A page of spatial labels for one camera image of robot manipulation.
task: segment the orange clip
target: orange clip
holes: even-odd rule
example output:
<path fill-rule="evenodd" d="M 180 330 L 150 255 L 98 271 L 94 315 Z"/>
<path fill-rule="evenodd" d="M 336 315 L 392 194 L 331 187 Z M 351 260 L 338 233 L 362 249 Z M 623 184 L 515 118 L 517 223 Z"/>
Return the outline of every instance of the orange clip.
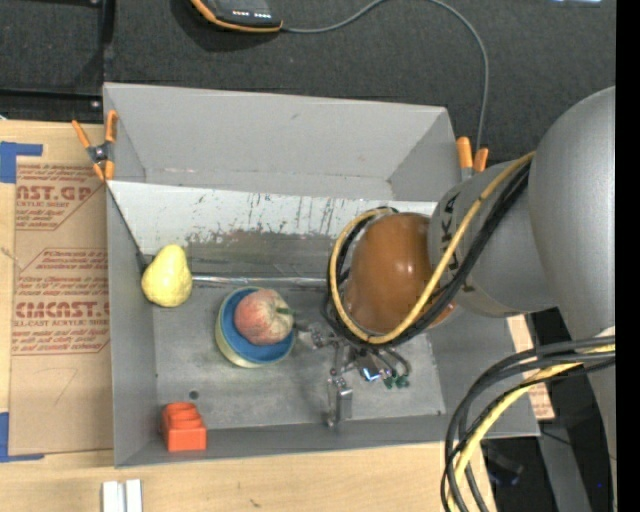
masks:
<path fill-rule="evenodd" d="M 173 402 L 162 409 L 160 431 L 170 452 L 207 449 L 207 427 L 196 406 Z"/>
<path fill-rule="evenodd" d="M 456 147 L 458 148 L 458 160 L 460 161 L 460 169 L 468 169 L 473 165 L 473 159 L 471 156 L 471 142 L 469 137 L 459 137 L 456 140 Z"/>
<path fill-rule="evenodd" d="M 94 172 L 102 182 L 104 182 L 105 179 L 113 179 L 114 165 L 108 153 L 111 145 L 116 141 L 118 119 L 118 113 L 115 110 L 110 110 L 107 114 L 104 137 L 105 142 L 100 146 L 92 146 L 86 132 L 83 130 L 82 126 L 80 126 L 80 123 L 75 119 L 71 121 L 71 125 L 75 129 L 82 147 L 87 150 L 87 153 L 89 153 L 89 156 L 91 157 Z"/>
<path fill-rule="evenodd" d="M 476 151 L 476 157 L 473 159 L 473 170 L 482 172 L 487 168 L 487 158 L 489 157 L 488 148 L 480 148 Z"/>

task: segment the bowl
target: bowl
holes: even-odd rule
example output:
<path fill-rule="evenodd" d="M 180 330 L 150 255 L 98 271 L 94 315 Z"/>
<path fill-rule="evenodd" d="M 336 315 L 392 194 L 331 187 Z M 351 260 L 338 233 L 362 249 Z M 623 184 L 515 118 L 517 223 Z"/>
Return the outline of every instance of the bowl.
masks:
<path fill-rule="evenodd" d="M 215 342 L 220 352 L 233 364 L 243 368 L 259 368 L 282 361 L 294 344 L 293 329 L 282 340 L 271 345 L 254 345 L 236 329 L 233 315 L 240 301 L 259 288 L 239 288 L 230 293 L 218 311 Z"/>

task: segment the apple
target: apple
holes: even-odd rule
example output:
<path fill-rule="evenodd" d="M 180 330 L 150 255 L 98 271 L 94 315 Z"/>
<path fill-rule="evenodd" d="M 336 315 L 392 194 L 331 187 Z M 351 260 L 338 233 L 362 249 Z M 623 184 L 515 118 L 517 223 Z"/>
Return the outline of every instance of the apple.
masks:
<path fill-rule="evenodd" d="M 250 343 L 272 345 L 293 329 L 293 311 L 276 290 L 261 288 L 238 302 L 233 323 Z"/>

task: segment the orange block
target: orange block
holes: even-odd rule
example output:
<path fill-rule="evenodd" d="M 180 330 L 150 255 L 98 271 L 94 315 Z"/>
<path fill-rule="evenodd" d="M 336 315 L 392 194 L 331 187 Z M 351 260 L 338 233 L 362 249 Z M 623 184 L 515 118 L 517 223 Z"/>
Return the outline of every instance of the orange block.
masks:
<path fill-rule="evenodd" d="M 162 409 L 160 431 L 170 452 L 207 449 L 207 427 L 192 403 L 173 402 L 166 405 Z"/>

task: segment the cardboard sheet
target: cardboard sheet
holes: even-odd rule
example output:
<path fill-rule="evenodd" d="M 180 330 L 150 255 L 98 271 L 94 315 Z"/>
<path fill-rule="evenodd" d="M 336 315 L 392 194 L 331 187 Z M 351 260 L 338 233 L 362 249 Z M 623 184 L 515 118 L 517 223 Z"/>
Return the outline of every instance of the cardboard sheet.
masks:
<path fill-rule="evenodd" d="M 0 183 L 0 413 L 9 406 L 16 187 Z"/>
<path fill-rule="evenodd" d="M 525 350 L 532 349 L 534 347 L 531 332 L 527 326 L 527 320 L 524 315 L 512 316 L 507 319 L 511 336 L 513 336 L 513 343 L 517 352 L 524 352 Z M 524 377 L 529 377 L 535 372 L 527 372 Z M 551 403 L 551 397 L 547 391 L 547 386 L 544 383 L 537 384 L 529 389 L 529 398 L 531 399 L 531 406 L 533 407 L 533 413 L 536 415 L 536 419 L 539 421 L 552 420 L 556 414 L 553 410 L 553 404 Z"/>
<path fill-rule="evenodd" d="M 17 159 L 9 453 L 110 448 L 105 187 L 70 123 L 4 121 L 0 141 L 43 145 Z"/>

